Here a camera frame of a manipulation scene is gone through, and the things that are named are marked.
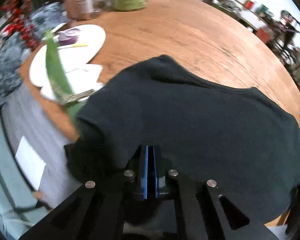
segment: wooden table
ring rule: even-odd
[[[197,76],[235,88],[257,87],[300,123],[300,93],[277,57],[253,33],[198,0],[149,0],[136,12],[106,12],[94,20],[106,41],[91,63],[101,64],[99,82],[160,54],[175,58]],[[20,75],[52,122],[72,141],[78,138],[62,109],[40,96],[29,80],[34,51]]]

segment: silver screw head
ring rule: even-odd
[[[96,183],[92,180],[87,181],[85,184],[86,188],[93,188],[95,185]]]
[[[134,175],[134,172],[132,170],[126,170],[123,174],[126,177],[132,177]]]
[[[168,174],[171,177],[175,177],[179,174],[179,172],[177,170],[170,170],[170,171],[168,171]]]
[[[215,186],[217,185],[217,182],[216,182],[215,180],[213,180],[213,179],[209,179],[209,180],[207,181],[207,185],[208,185],[209,187],[215,187]]]

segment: blue strip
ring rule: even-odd
[[[157,159],[155,157],[154,147],[153,147],[153,162],[154,162],[154,185],[155,185],[155,198],[159,198],[159,178],[157,170]]]
[[[145,155],[145,174],[143,176],[143,198],[147,199],[148,194],[148,146],[146,146],[146,155]]]

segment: white napkin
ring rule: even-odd
[[[75,94],[79,94],[90,89],[98,91],[103,87],[102,83],[98,83],[97,80],[102,71],[101,65],[96,64],[85,64],[83,66],[79,66],[74,68],[73,70],[66,73],[66,77],[70,86],[72,87],[72,91]],[[56,96],[54,95],[50,83],[41,88],[40,94],[42,97],[57,102]]]

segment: red berry branch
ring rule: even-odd
[[[10,12],[10,25],[5,31],[12,33],[18,31],[28,48],[32,51],[39,46],[40,42],[34,35],[34,25],[30,18],[32,0],[6,0],[1,9]]]

